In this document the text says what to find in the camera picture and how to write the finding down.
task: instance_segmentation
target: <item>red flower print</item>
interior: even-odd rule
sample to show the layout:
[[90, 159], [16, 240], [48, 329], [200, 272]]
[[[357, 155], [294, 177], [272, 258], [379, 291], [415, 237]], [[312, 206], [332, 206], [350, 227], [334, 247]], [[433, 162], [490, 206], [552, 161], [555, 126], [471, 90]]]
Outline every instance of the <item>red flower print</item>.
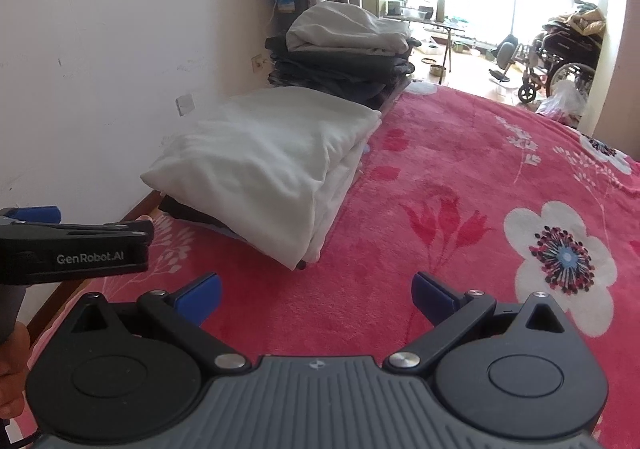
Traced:
[[429, 247], [436, 235], [436, 218], [431, 208], [426, 203], [422, 204], [422, 216], [418, 218], [411, 207], [402, 204], [401, 207], [409, 215], [409, 221], [414, 233], [416, 233], [425, 246]]
[[447, 243], [451, 235], [460, 226], [460, 213], [458, 212], [458, 197], [442, 198], [440, 201], [440, 212], [438, 214], [438, 225]]
[[383, 180], [384, 182], [390, 182], [397, 180], [400, 174], [400, 168], [393, 168], [393, 166], [378, 166], [371, 171], [369, 175], [372, 180]]
[[[438, 203], [440, 210], [436, 216], [433, 208]], [[493, 230], [486, 227], [487, 216], [478, 210], [461, 225], [459, 204], [460, 198], [450, 188], [440, 186], [426, 191], [420, 217], [408, 205], [400, 204], [409, 216], [412, 230], [426, 248], [427, 269], [431, 273], [437, 273], [458, 249], [476, 245], [485, 233]]]
[[404, 138], [404, 130], [395, 128], [386, 134], [382, 148], [388, 152], [404, 152], [409, 147], [409, 141]]
[[484, 226], [485, 222], [486, 216], [481, 215], [478, 211], [474, 211], [473, 215], [460, 227], [455, 248], [468, 247], [478, 243], [485, 232], [492, 230], [491, 227]]

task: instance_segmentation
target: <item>table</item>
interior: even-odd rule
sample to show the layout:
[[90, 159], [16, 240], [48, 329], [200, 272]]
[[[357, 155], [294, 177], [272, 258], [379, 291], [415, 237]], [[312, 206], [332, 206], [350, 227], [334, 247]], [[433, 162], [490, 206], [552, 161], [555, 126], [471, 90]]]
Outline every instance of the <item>table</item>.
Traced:
[[442, 78], [444, 77], [444, 69], [447, 64], [447, 54], [449, 54], [449, 73], [451, 72], [451, 31], [452, 30], [463, 30], [461, 26], [456, 25], [455, 23], [446, 23], [446, 22], [436, 22], [434, 20], [424, 20], [422, 18], [415, 18], [413, 16], [392, 16], [390, 14], [385, 14], [383, 18], [388, 20], [396, 20], [398, 22], [409, 22], [409, 23], [421, 23], [422, 25], [433, 25], [439, 26], [440, 28], [444, 28], [447, 31], [447, 46], [444, 49], [444, 58], [442, 60], [442, 70], [440, 70], [440, 80], [438, 84], [442, 84]]

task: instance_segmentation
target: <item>power cord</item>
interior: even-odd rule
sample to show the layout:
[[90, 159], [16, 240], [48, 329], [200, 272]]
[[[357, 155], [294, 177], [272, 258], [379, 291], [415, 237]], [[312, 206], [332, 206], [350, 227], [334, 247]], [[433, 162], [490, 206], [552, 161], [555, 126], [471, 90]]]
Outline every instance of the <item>power cord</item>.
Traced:
[[267, 22], [267, 24], [264, 26], [265, 31], [267, 31], [269, 29], [269, 25], [271, 25], [271, 22], [276, 17], [276, 8], [277, 7], [278, 7], [278, 0], [273, 0], [273, 9], [271, 9], [271, 17], [270, 17], [269, 21]]

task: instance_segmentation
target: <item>bottle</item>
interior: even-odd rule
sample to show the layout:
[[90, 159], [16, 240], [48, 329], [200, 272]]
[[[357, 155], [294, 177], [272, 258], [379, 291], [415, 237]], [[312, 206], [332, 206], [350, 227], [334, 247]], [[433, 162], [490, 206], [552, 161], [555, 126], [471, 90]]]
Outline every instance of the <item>bottle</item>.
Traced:
[[439, 23], [444, 22], [444, 0], [438, 0], [438, 7], [436, 9], [436, 21]]

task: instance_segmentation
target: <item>blue gripper pad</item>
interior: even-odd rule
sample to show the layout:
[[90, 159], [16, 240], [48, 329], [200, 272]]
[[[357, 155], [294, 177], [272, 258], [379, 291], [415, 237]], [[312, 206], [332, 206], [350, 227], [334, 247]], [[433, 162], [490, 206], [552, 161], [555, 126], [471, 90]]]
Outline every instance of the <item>blue gripper pad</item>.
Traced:
[[203, 275], [170, 296], [175, 311], [198, 326], [218, 308], [221, 300], [222, 282], [216, 273]]
[[0, 214], [23, 222], [37, 222], [40, 224], [58, 224], [62, 220], [60, 209], [50, 205], [45, 207], [17, 207], [2, 209]]
[[457, 312], [464, 302], [463, 295], [436, 283], [431, 276], [421, 272], [414, 275], [411, 298], [415, 307], [434, 326]]

